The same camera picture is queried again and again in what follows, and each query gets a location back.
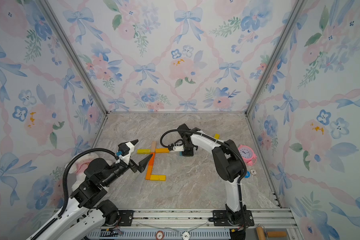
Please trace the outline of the lime yellow block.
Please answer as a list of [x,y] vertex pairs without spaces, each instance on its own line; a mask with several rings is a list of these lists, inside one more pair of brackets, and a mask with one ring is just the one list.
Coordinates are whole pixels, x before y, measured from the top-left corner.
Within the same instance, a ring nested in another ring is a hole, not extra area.
[[145,154],[150,154],[150,153],[151,153],[150,149],[139,149],[139,150],[137,150],[137,154],[145,155]]

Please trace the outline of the red-orange block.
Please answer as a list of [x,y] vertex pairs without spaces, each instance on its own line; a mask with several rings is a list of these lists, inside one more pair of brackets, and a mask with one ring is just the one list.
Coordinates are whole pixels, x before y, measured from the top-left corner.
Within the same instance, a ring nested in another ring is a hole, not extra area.
[[155,160],[155,153],[152,153],[152,157],[149,161],[149,166],[153,166],[154,165],[154,160]]

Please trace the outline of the natural wood block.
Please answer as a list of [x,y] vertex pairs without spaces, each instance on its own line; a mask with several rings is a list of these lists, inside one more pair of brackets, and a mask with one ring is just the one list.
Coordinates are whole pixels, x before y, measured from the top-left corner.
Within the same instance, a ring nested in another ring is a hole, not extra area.
[[157,147],[157,142],[156,142],[156,141],[152,141],[152,144],[151,144],[151,153],[155,153],[155,152],[156,152],[156,147]]

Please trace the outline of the amber yellow block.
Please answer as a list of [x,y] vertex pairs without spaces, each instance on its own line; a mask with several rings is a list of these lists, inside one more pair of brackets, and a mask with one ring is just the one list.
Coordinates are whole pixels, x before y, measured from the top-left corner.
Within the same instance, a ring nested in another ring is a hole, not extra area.
[[169,153],[169,152],[170,152],[170,150],[168,148],[155,149],[156,154],[163,154],[163,153]]

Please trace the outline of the yellow long block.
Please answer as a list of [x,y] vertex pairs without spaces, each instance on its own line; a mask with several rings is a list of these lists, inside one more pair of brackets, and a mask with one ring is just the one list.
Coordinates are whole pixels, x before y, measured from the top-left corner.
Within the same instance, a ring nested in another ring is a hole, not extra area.
[[166,181],[166,176],[165,175],[151,175],[150,176],[150,181]]

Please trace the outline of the orange small block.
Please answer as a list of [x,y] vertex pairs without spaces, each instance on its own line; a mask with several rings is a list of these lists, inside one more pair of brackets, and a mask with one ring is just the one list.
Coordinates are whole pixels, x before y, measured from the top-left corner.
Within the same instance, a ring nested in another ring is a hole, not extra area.
[[148,165],[147,167],[147,172],[146,172],[146,180],[150,180],[151,179],[151,175],[152,175],[152,170],[153,170],[153,166],[152,165]]

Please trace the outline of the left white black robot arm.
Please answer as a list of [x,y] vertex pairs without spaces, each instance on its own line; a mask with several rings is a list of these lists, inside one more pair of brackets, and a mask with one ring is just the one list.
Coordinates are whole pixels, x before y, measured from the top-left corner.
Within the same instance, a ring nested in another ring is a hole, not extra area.
[[[29,238],[31,240],[81,240],[92,230],[103,225],[114,226],[122,219],[119,209],[110,200],[104,200],[107,189],[128,170],[143,173],[153,157],[145,157],[139,163],[131,160],[138,140],[119,144],[115,153],[104,148],[92,148],[74,156],[63,174],[64,203],[60,211],[40,227]],[[91,153],[103,152],[111,155],[115,163],[109,164],[103,158],[92,160],[84,171],[85,179],[69,193],[68,175],[70,169],[81,158]]]

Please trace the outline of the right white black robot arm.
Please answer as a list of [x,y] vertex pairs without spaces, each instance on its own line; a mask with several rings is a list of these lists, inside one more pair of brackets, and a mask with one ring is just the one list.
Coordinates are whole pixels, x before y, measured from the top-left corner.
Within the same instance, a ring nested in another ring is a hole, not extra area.
[[185,124],[179,126],[176,132],[181,137],[184,152],[192,154],[200,148],[211,153],[216,172],[225,181],[227,222],[245,228],[253,226],[252,214],[244,204],[241,186],[247,166],[236,144],[232,140],[218,140],[198,128],[189,129]]

